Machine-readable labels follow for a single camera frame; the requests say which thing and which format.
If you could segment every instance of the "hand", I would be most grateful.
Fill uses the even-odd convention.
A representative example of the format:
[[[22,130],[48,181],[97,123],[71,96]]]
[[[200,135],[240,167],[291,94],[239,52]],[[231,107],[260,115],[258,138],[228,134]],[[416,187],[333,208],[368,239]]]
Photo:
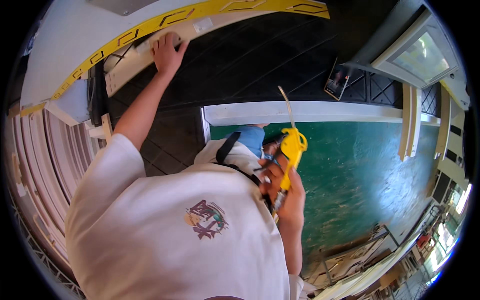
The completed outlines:
[[[260,159],[258,161],[261,166],[264,166],[267,162],[267,159]],[[280,183],[288,165],[288,160],[284,155],[279,155],[277,162],[280,166],[272,163],[262,173],[262,176],[267,176],[271,183],[264,182],[260,184],[259,187],[262,194],[268,194],[272,201],[275,200],[280,190]],[[304,222],[305,189],[303,188],[300,175],[295,168],[289,170],[288,177],[290,178],[291,187],[285,197],[283,205],[277,211],[277,215],[280,222],[284,224],[288,223],[296,229],[301,229]]]
[[[161,36],[158,41],[153,42],[153,48],[150,49],[158,73],[167,76],[169,79],[172,79],[179,69],[189,43],[189,41],[184,41],[180,45],[179,51],[175,51],[173,47],[174,35],[173,32],[169,32]]]

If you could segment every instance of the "white beam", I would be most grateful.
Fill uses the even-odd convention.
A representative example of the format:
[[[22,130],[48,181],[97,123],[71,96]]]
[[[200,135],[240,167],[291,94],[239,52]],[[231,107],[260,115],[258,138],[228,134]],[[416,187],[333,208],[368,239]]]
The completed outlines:
[[[210,141],[211,139],[211,135],[210,135],[210,124],[205,119],[205,108],[200,108],[200,115],[202,118],[202,132],[204,134],[204,142],[205,144],[207,144],[208,141]]]
[[[329,101],[292,101],[291,106],[295,122],[402,122],[402,110],[391,107]],[[213,126],[290,122],[284,101],[211,105],[204,107],[204,113]],[[423,125],[440,124],[426,114],[420,120]]]
[[[106,140],[105,132],[103,131],[103,125],[89,129],[88,134],[91,138]]]

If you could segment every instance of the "wooden plank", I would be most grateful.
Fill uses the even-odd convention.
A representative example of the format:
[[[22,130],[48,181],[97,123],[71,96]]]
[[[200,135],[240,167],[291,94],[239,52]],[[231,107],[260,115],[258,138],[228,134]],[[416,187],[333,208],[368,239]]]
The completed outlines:
[[[437,147],[433,159],[440,157],[440,160],[445,159],[447,152],[448,135],[450,134],[450,117],[452,114],[452,103],[450,101],[450,94],[442,85],[442,110],[440,112],[440,129],[438,131]]]
[[[410,126],[412,120],[412,93],[413,87],[403,84],[403,109],[402,109],[402,135],[400,136],[400,147],[398,155],[400,160],[404,161],[407,154],[407,147],[410,143]]]
[[[32,153],[33,149],[30,137],[30,126],[24,126],[24,124],[28,124],[28,120],[26,120],[25,117],[20,118],[20,116],[16,116],[13,118],[13,121],[13,135],[15,137],[15,146],[20,163],[20,171],[22,173],[22,184],[26,187],[25,191],[27,196],[31,199],[33,207],[37,211],[38,217],[47,228],[50,237],[59,245],[61,252],[64,255],[64,257],[61,258],[66,259],[65,237],[64,233],[61,231],[64,228],[62,216],[60,216],[58,211],[54,208],[50,197],[42,196],[46,194],[43,179],[41,176],[39,178],[38,165],[36,163],[32,164],[31,157],[28,155],[28,153]]]
[[[98,126],[98,127],[89,129],[88,134],[90,135],[91,138],[105,140],[105,133],[103,131],[103,126]]]
[[[410,138],[408,139],[407,155],[414,157],[417,152],[417,145],[420,136],[420,120],[421,120],[421,90],[411,88],[411,119],[410,119]]]
[[[102,128],[103,128],[103,134],[105,135],[105,139],[107,140],[107,144],[108,144],[113,134],[112,123],[110,122],[109,113],[106,113],[105,115],[102,116]]]
[[[41,199],[41,205],[45,205],[48,213],[54,220],[55,227],[64,235],[64,219],[68,209],[68,203],[64,195],[60,195],[61,190],[57,191],[57,189],[52,187],[52,181],[54,179],[56,180],[56,178],[54,178],[55,175],[51,172],[45,172],[46,163],[51,162],[45,161],[46,157],[44,157],[44,153],[42,153],[41,149],[39,149],[39,140],[36,138],[36,135],[41,134],[41,131],[37,126],[36,120],[30,121],[30,117],[22,117],[20,121],[27,164],[32,172],[32,178],[34,180],[38,196]]]
[[[62,186],[68,202],[72,202],[73,195],[82,178],[72,159],[70,144],[65,134],[66,124],[60,121],[47,110],[43,111],[47,143],[51,151],[52,164],[56,170],[58,180]]]

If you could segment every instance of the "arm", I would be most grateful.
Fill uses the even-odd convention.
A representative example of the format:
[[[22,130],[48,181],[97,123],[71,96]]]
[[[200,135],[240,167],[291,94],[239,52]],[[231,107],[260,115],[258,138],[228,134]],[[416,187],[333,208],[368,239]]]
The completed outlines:
[[[280,155],[277,161],[280,166],[270,164],[268,169],[263,173],[270,179],[271,183],[263,183],[260,185],[262,194],[268,193],[270,199],[275,199],[276,193],[280,190],[280,182],[284,174],[283,170],[286,169],[288,164],[287,159],[283,155]],[[266,160],[262,159],[259,163],[260,165],[264,165]],[[278,231],[282,237],[288,273],[298,276],[303,260],[301,232],[304,223],[303,209],[305,206],[305,189],[303,188],[300,175],[295,168],[290,169],[288,176],[291,187],[282,207],[277,212],[279,218]]]
[[[154,42],[150,52],[158,73],[123,113],[113,131],[126,136],[138,150],[147,138],[160,99],[180,67],[188,46],[188,42],[183,42],[179,51],[175,51],[173,36],[173,33],[167,33]]]

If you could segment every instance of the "black lattice panel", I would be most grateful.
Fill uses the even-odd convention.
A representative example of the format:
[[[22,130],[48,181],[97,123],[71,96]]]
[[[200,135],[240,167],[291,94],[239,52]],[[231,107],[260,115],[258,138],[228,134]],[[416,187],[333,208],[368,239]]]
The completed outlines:
[[[374,73],[370,73],[369,83],[373,103],[403,107],[402,83]]]
[[[362,70],[353,71],[348,80],[347,87],[342,95],[342,101],[364,101],[367,102],[366,72]]]
[[[421,111],[436,117],[440,117],[441,85],[436,83],[422,90]]]

